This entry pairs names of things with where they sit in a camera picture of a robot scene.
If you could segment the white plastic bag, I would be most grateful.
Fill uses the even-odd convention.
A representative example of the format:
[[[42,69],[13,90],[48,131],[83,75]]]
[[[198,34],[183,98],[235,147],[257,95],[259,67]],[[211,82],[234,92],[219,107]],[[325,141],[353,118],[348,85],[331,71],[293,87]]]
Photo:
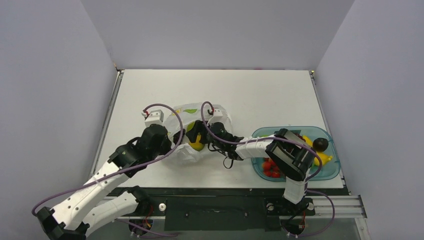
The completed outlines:
[[[212,115],[208,113],[211,109],[206,105],[201,109],[201,103],[188,103],[174,107],[172,112],[163,122],[168,131],[168,138],[177,143],[180,137],[180,123],[183,126],[183,137],[176,150],[166,157],[164,161],[168,164],[183,165],[194,164],[206,156],[212,154],[207,149],[207,135],[209,134],[203,124],[201,114],[206,122]]]

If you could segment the fake yellow lemon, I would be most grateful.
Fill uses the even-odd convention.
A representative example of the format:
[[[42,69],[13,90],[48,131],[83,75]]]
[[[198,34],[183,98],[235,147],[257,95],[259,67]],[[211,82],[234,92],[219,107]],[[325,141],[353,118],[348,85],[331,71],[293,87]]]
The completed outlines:
[[[202,135],[200,133],[197,134],[196,139],[194,142],[189,141],[188,144],[193,148],[195,151],[202,151],[205,147],[204,143],[201,143],[200,140],[202,138]]]

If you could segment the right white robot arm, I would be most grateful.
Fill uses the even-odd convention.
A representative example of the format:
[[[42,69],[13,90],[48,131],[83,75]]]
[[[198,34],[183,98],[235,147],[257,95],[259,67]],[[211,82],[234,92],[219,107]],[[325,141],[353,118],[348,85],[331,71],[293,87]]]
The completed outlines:
[[[302,207],[310,169],[318,156],[305,141],[287,128],[265,137],[241,137],[229,133],[222,122],[204,125],[195,121],[184,132],[191,144],[201,144],[232,161],[268,158],[286,179],[282,207],[294,214]]]

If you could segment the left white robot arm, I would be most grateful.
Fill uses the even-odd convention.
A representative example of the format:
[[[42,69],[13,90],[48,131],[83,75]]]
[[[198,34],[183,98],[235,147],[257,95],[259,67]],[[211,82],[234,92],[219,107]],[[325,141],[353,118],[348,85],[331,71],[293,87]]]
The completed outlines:
[[[149,197],[138,185],[127,188],[118,197],[99,204],[120,184],[133,177],[147,163],[171,150],[168,131],[159,124],[148,126],[140,137],[120,145],[107,162],[87,182],[53,207],[43,207],[36,217],[51,240],[85,240],[98,228],[121,216],[143,215],[149,209]]]

